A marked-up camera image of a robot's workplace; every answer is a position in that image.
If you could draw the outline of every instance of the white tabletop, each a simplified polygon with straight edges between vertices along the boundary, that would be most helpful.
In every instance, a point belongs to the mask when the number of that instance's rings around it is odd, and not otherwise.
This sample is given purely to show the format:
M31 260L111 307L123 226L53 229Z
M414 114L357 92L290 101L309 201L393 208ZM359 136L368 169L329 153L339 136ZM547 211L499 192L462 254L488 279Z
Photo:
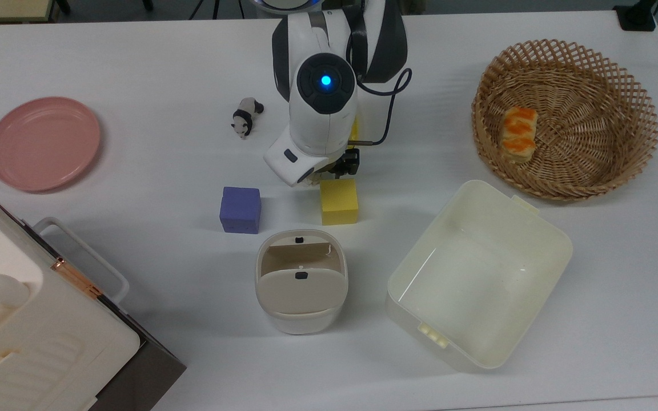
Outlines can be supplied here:
M362 149L360 221L330 227L321 226L318 188L285 186L261 158L288 119L272 80L276 21L0 27L0 118L29 99L68 96L94 110L105 139L78 184L32 195L0 182L0 202L31 223L62 219L131 279L126 309L188 365L157 410L392 411L658 396L658 149L626 186L551 203L491 174L470 125L486 65L515 42L541 38L577 41L628 68L658 114L658 31L620 31L613 11L405 22L412 83L395 102L387 141ZM240 140L230 116L246 96L266 112ZM367 100L377 104L365 115L383 122L387 100ZM509 361L480 374L450 369L383 308L389 275L471 179L520 194L575 247ZM222 232L224 186L260 189L258 235ZM254 294L261 242L296 228L337 237L350 268L342 314L310 336L274 329Z
M475 411L658 411L658 397L473 408Z

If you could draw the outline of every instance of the pink plate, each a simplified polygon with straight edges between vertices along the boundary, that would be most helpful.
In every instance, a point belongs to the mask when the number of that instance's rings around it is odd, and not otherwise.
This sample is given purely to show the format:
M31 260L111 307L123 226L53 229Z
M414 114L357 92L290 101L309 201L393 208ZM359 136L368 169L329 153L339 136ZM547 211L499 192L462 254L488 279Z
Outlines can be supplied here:
M26 102L0 120L0 180L26 192L52 190L85 172L99 144L98 120L80 102Z

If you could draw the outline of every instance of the yellow cube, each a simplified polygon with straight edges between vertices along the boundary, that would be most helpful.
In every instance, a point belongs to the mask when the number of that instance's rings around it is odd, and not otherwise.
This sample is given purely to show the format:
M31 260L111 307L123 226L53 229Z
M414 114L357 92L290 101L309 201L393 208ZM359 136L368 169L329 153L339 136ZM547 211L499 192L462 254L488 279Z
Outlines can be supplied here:
M360 211L354 179L321 180L322 224L355 224Z
M352 145L352 141L357 141L360 139L359 128L360 128L359 119L355 117L355 122L352 123L352 131L350 132L350 140L349 140L350 145L347 146L347 148L355 148L355 146Z

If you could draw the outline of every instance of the purple cube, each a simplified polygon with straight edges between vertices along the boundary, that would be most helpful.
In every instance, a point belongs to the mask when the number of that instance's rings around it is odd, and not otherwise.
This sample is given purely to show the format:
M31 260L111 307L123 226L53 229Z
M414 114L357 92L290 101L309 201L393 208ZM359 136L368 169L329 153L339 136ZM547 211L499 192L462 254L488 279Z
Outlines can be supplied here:
M225 232L258 234L260 190L224 187L220 205L220 222Z

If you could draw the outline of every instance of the orange topping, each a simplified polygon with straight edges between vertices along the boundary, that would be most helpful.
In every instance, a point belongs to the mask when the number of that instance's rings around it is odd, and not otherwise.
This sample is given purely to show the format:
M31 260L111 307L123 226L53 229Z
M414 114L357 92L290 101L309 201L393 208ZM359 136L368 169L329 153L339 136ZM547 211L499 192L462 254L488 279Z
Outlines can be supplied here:
M504 147L509 151L525 151L529 148L535 148L535 141L532 138L514 138L512 140L502 141Z
M504 127L507 128L507 131L512 133L512 134L524 134L526 132L532 132L532 127L530 127L529 124L523 123L523 122L518 122L517 120L514 119L505 119L504 120Z
M532 120L535 118L535 110L531 108L524 108L524 107L515 107L517 109L517 112L513 112L512 115L515 117L521 117L522 119L527 119L527 120Z

